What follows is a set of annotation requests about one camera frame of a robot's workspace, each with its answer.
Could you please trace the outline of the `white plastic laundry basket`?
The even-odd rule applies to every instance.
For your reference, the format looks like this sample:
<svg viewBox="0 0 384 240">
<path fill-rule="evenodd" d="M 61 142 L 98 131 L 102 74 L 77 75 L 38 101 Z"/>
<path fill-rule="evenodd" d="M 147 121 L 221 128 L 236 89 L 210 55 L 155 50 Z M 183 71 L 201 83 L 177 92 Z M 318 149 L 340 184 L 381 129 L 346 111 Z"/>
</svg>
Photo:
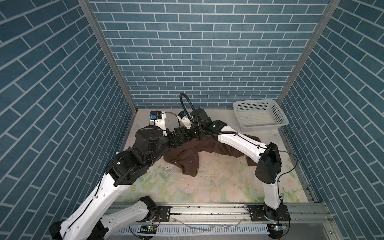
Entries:
<svg viewBox="0 0 384 240">
<path fill-rule="evenodd" d="M 233 103 L 242 132 L 278 129 L 289 124 L 284 111 L 274 100 L 246 100 Z"/>
</svg>

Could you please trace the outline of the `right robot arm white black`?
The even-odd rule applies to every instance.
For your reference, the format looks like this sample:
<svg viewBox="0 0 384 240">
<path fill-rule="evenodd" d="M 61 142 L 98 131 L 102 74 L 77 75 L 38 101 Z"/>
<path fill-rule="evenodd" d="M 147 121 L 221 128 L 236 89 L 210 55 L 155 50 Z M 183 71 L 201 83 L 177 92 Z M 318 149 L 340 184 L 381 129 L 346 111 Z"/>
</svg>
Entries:
<svg viewBox="0 0 384 240">
<path fill-rule="evenodd" d="M 271 221 L 290 221 L 288 207 L 280 196 L 279 182 L 282 175 L 282 160 L 278 146 L 264 144 L 238 133 L 220 120 L 212 121 L 203 109 L 188 113 L 181 111 L 178 119 L 183 123 L 181 134 L 184 140 L 192 137 L 207 137 L 228 145 L 249 157 L 257 164 L 256 178 L 263 184 L 264 216 Z"/>
</svg>

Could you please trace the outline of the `brown trousers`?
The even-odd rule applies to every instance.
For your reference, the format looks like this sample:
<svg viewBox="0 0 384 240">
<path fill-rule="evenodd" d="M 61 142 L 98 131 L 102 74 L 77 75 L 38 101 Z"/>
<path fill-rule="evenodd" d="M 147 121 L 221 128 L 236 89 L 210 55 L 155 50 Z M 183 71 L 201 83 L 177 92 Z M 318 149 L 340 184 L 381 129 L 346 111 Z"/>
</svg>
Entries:
<svg viewBox="0 0 384 240">
<path fill-rule="evenodd" d="M 184 175 L 195 177 L 200 166 L 200 152 L 217 153 L 231 157 L 242 157 L 245 154 L 227 144 L 211 138 L 193 139 L 177 148 L 167 148 L 163 158 L 182 170 Z"/>
</svg>

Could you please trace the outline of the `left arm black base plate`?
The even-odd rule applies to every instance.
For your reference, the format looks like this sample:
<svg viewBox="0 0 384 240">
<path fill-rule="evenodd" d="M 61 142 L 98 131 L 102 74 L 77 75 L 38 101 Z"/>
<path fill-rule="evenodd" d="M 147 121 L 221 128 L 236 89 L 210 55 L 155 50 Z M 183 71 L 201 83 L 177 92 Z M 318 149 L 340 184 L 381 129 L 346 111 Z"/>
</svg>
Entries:
<svg viewBox="0 0 384 240">
<path fill-rule="evenodd" d="M 154 213 L 154 217 L 151 219 L 152 223 L 169 222 L 171 215 L 171 206 L 160 205 Z"/>
</svg>

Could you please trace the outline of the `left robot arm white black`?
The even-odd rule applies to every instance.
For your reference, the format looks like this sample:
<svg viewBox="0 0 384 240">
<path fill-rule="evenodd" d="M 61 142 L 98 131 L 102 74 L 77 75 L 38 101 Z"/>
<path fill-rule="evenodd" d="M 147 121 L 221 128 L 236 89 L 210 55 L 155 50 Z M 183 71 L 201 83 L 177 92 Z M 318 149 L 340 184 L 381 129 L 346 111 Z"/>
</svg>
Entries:
<svg viewBox="0 0 384 240">
<path fill-rule="evenodd" d="M 110 160 L 100 182 L 79 208 L 66 220 L 51 224 L 52 239 L 105 240 L 132 223 L 154 221 L 158 206 L 149 196 L 114 214 L 106 211 L 167 149 L 181 146 L 188 138 L 186 127 L 174 131 L 158 126 L 139 129 L 134 145 Z"/>
</svg>

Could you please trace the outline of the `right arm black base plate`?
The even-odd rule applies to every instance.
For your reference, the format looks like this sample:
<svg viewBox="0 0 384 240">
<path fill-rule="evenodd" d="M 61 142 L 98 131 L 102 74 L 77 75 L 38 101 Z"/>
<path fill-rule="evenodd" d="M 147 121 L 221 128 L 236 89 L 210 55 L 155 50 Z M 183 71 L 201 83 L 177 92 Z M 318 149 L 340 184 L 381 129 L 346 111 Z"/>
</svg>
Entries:
<svg viewBox="0 0 384 240">
<path fill-rule="evenodd" d="M 289 222 L 291 220 L 288 207 L 283 203 L 281 203 L 277 209 L 273 209 L 267 206 L 266 204 L 247 205 L 246 209 L 250 214 L 252 222 L 262 222 L 262 221 Z"/>
</svg>

